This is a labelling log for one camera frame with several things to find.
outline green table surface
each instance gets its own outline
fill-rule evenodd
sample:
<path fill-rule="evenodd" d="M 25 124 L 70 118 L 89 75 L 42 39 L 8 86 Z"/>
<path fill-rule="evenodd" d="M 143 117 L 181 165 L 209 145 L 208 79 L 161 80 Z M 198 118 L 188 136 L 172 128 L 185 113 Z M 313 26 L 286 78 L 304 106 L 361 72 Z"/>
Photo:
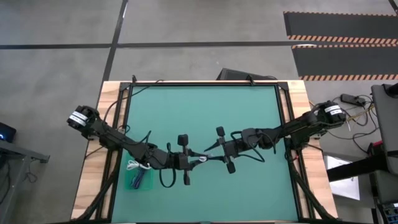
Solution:
<path fill-rule="evenodd" d="M 134 92 L 143 87 L 134 87 Z M 189 146 L 203 152 L 216 139 L 216 127 L 229 133 L 245 128 L 273 128 L 280 125 L 273 86 L 152 86 L 134 96 L 129 110 L 127 136 L 141 140 L 149 130 L 149 142 L 172 151 L 179 134 L 188 134 Z M 259 152 L 266 162 L 240 157 L 234 160 L 236 172 L 229 174 L 221 161 L 209 161 L 191 173 L 191 185 L 183 184 L 183 172 L 166 189 L 154 170 L 150 190 L 127 189 L 124 151 L 113 210 L 113 223 L 123 222 L 238 222 L 259 220 L 297 221 L 285 146 Z M 211 152 L 223 154 L 221 147 Z M 246 154 L 256 156 L 254 152 Z M 172 171 L 164 170 L 165 184 Z"/>

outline white sticker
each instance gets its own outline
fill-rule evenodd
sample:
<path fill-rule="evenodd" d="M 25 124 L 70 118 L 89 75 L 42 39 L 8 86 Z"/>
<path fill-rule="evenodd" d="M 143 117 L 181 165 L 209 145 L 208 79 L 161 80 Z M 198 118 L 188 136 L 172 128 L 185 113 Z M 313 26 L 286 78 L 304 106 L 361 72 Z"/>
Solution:
<path fill-rule="evenodd" d="M 340 109 L 340 106 L 339 106 L 339 105 L 329 106 L 328 108 L 325 109 L 325 112 L 327 113 L 327 112 L 329 112 L 329 111 L 337 110 L 337 109 Z"/>
<path fill-rule="evenodd" d="M 338 114 L 338 113 L 343 113 L 343 112 L 341 110 L 334 110 L 334 111 L 330 112 L 331 115 L 335 115 L 335 114 Z"/>
<path fill-rule="evenodd" d="M 81 114 L 81 113 L 79 113 L 79 112 L 76 112 L 76 111 L 74 111 L 74 112 L 72 113 L 72 115 L 75 115 L 76 117 L 82 119 L 83 121 L 86 121 L 86 120 L 88 119 L 86 116 L 84 116 L 83 114 Z"/>
<path fill-rule="evenodd" d="M 79 123 L 83 126 L 86 126 L 86 123 L 83 120 L 81 120 L 80 118 L 76 117 L 75 115 L 70 115 L 69 119 L 72 119 L 72 120 L 76 121 L 77 123 Z"/>

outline gray floor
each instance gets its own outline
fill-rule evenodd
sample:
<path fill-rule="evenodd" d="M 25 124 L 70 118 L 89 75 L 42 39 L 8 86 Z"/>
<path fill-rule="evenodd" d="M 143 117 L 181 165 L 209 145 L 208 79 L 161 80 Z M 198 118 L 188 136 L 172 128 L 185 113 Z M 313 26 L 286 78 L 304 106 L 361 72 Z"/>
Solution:
<path fill-rule="evenodd" d="M 109 43 L 120 5 L 121 0 L 1 0 L 0 44 Z M 287 40 L 283 11 L 394 13 L 385 0 L 130 0 L 120 42 Z M 32 165 L 39 180 L 24 184 L 13 223 L 69 219 L 87 142 L 66 119 L 78 105 L 96 105 L 107 56 L 108 49 L 0 50 L 0 121 L 18 129 L 19 145 L 51 155 L 47 165 Z M 298 79 L 289 47 L 229 47 L 118 50 L 110 80 L 133 74 L 140 80 L 214 80 L 223 67 Z M 384 82 L 306 86 L 309 98 L 321 102 L 340 93 L 368 95 L 376 83 Z M 372 124 L 352 128 L 369 131 Z M 346 126 L 333 132 L 352 135 Z M 366 147 L 379 139 L 375 133 L 359 142 Z M 321 144 L 326 152 L 364 157 L 351 141 L 326 135 Z M 363 181 L 361 202 L 336 198 L 341 218 L 371 222 Z"/>

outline wire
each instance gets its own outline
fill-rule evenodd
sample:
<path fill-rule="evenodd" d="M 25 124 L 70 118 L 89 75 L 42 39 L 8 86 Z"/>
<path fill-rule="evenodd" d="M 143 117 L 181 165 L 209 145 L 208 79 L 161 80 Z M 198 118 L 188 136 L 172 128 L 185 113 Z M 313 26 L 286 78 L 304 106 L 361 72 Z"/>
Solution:
<path fill-rule="evenodd" d="M 334 135 L 333 133 L 331 133 L 331 132 L 329 132 L 329 131 L 327 131 L 327 132 L 328 132 L 330 135 L 332 135 L 333 137 L 338 138 L 338 139 L 352 140 L 359 150 L 361 150 L 362 152 L 368 154 L 368 152 L 365 151 L 365 150 L 355 141 L 355 139 L 368 136 L 368 135 L 370 135 L 370 134 L 376 132 L 376 131 L 379 129 L 379 127 L 377 127 L 376 122 L 374 122 L 373 117 L 370 115 L 370 112 L 369 112 L 369 111 L 371 110 L 372 106 L 374 106 L 374 105 L 373 105 L 373 102 L 370 103 L 370 105 L 369 105 L 369 107 L 368 107 L 368 110 L 367 110 L 367 113 L 369 113 L 370 119 L 371 119 L 371 121 L 372 121 L 372 123 L 373 123 L 373 125 L 374 125 L 374 129 L 373 129 L 371 132 L 369 132 L 369 133 L 355 133 L 355 134 L 353 134 L 353 137 L 351 137 L 351 138 L 344 138 L 344 137 L 336 136 L 336 135 Z"/>
<path fill-rule="evenodd" d="M 27 179 L 31 184 L 33 184 L 33 183 L 35 183 L 35 182 L 37 181 L 37 176 L 36 176 L 34 173 L 32 173 L 32 172 L 30 171 L 30 165 L 31 165 L 32 162 L 34 162 L 34 161 L 38 161 L 38 159 L 32 158 L 32 159 L 30 160 L 29 166 L 27 167 L 27 171 L 28 171 L 28 172 L 26 172 L 26 174 L 25 174 L 25 179 L 24 179 L 24 181 Z"/>
<path fill-rule="evenodd" d="M 123 128 L 123 127 L 125 127 L 125 130 L 126 130 L 126 131 L 124 132 L 124 134 L 127 134 L 127 133 L 130 131 L 130 129 L 131 129 L 129 125 L 120 125 L 120 126 L 118 127 L 118 129 Z M 87 157 L 91 156 L 92 154 L 98 152 L 98 151 L 99 151 L 100 149 L 102 149 L 102 148 L 104 148 L 104 146 L 101 146 L 101 147 L 95 149 L 94 151 L 90 152 L 89 154 L 87 154 L 87 155 L 85 156 L 85 159 L 87 159 Z"/>
<path fill-rule="evenodd" d="M 342 111 L 344 111 L 348 116 L 349 116 L 349 118 L 347 119 L 348 121 L 350 121 L 350 120 L 353 120 L 357 125 L 359 125 L 359 126 L 362 126 L 362 127 L 365 127 L 367 124 L 368 124 L 368 121 L 369 121 L 369 118 L 368 118 L 368 114 L 367 113 L 364 113 L 365 115 L 366 115 L 366 118 L 365 118 L 365 123 L 364 124 L 361 124 L 359 121 L 356 121 L 355 120 L 355 117 L 354 116 L 351 116 L 346 110 L 344 110 L 343 108 L 340 108 Z"/>
<path fill-rule="evenodd" d="M 236 138 L 234 137 L 234 134 L 242 134 L 241 131 L 233 131 L 231 132 L 231 138 L 234 140 L 235 144 L 238 143 L 238 140 L 236 140 Z"/>
<path fill-rule="evenodd" d="M 90 152 L 89 154 L 87 154 L 87 155 L 85 156 L 85 159 L 87 159 L 87 157 L 91 156 L 92 154 L 98 152 L 98 151 L 99 151 L 100 149 L 102 149 L 102 148 L 104 148 L 104 146 L 101 146 L 101 147 L 95 149 L 94 151 Z"/>
<path fill-rule="evenodd" d="M 311 144 L 307 144 L 308 146 L 310 146 L 310 147 L 313 147 L 313 148 L 315 148 L 315 149 L 318 149 L 318 150 L 320 150 L 321 152 L 323 152 L 323 149 L 321 149 L 320 147 L 318 147 L 318 146 L 313 146 L 313 145 L 311 145 Z"/>
<path fill-rule="evenodd" d="M 169 157 L 169 154 L 172 153 L 171 144 L 170 144 L 169 142 L 167 143 L 166 148 L 167 148 L 167 157 Z M 166 185 L 163 183 L 162 169 L 159 170 L 159 180 L 160 180 L 160 184 L 162 184 L 162 186 L 165 187 L 165 188 L 171 188 L 171 187 L 173 187 L 173 185 L 175 184 L 175 180 L 177 179 L 177 178 L 176 178 L 176 174 L 175 174 L 175 169 L 173 168 L 172 170 L 173 170 L 173 180 L 172 180 L 172 183 L 171 183 L 170 185 L 168 185 L 168 186 L 166 186 Z"/>
<path fill-rule="evenodd" d="M 152 85 L 146 86 L 145 88 L 139 90 L 138 92 L 133 93 L 131 96 L 126 96 L 126 97 L 124 97 L 124 98 L 121 98 L 120 101 L 125 100 L 125 99 L 128 99 L 128 98 L 130 98 L 130 97 L 133 97 L 133 96 L 139 94 L 140 92 L 142 92 L 142 91 L 148 89 L 148 88 L 151 87 L 151 86 L 152 86 Z M 108 116 L 108 113 L 109 113 L 109 111 L 111 110 L 111 108 L 112 108 L 116 103 L 118 103 L 118 102 L 119 102 L 119 100 L 116 100 L 115 102 L 113 102 L 113 103 L 108 107 L 108 109 L 106 110 L 105 115 L 104 115 L 104 119 L 103 119 L 104 122 L 106 121 L 106 117 Z"/>
<path fill-rule="evenodd" d="M 248 141 L 248 139 L 249 139 L 249 137 L 251 137 L 251 136 L 257 136 L 257 134 L 252 134 L 252 135 L 249 135 L 247 138 L 246 138 L 246 142 L 249 142 Z M 250 156 L 250 155 L 247 155 L 247 154 L 238 154 L 238 156 L 240 157 L 240 156 L 244 156 L 244 157 L 248 157 L 248 158 L 251 158 L 251 159 L 254 159 L 255 161 L 259 161 L 259 162 L 265 162 L 266 160 L 263 158 L 263 156 L 260 154 L 260 152 L 256 149 L 256 148 L 254 148 L 251 144 L 248 144 L 249 145 L 249 147 L 260 157 L 260 159 L 258 159 L 258 158 L 255 158 L 255 157 L 252 157 L 252 156 Z"/>

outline black floor stripe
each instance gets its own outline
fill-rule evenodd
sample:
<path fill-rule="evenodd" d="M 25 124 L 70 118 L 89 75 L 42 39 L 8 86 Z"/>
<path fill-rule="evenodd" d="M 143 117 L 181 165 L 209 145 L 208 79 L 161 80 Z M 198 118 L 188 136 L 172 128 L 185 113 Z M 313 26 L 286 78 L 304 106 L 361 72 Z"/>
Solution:
<path fill-rule="evenodd" d="M 0 50 L 40 50 L 40 49 L 105 49 L 111 44 L 20 44 L 0 45 Z"/>
<path fill-rule="evenodd" d="M 396 15 L 284 12 L 284 18 L 292 40 L 395 44 L 398 38 Z"/>
<path fill-rule="evenodd" d="M 385 80 L 398 74 L 395 44 L 293 46 L 303 80 Z"/>
<path fill-rule="evenodd" d="M 118 44 L 121 49 L 162 49 L 192 47 L 277 47 L 298 44 L 329 44 L 317 41 L 237 41 L 237 42 L 161 42 L 161 43 L 124 43 Z"/>
<path fill-rule="evenodd" d="M 108 81 L 109 76 L 111 75 L 113 59 L 114 59 L 114 55 L 116 53 L 116 48 L 118 46 L 120 32 L 121 32 L 123 20 L 124 20 L 124 14 L 126 13 L 128 2 L 129 2 L 129 0 L 123 0 L 122 5 L 120 7 L 119 17 L 118 17 L 118 21 L 116 23 L 116 28 L 114 30 L 112 45 L 111 45 L 111 49 L 109 50 L 108 59 L 106 60 L 106 65 L 105 65 L 105 69 L 104 69 L 104 75 L 102 77 L 102 82 Z"/>
<path fill-rule="evenodd" d="M 395 0 L 388 0 L 390 2 L 391 7 L 393 8 L 394 12 L 398 15 L 398 6 L 395 2 Z"/>

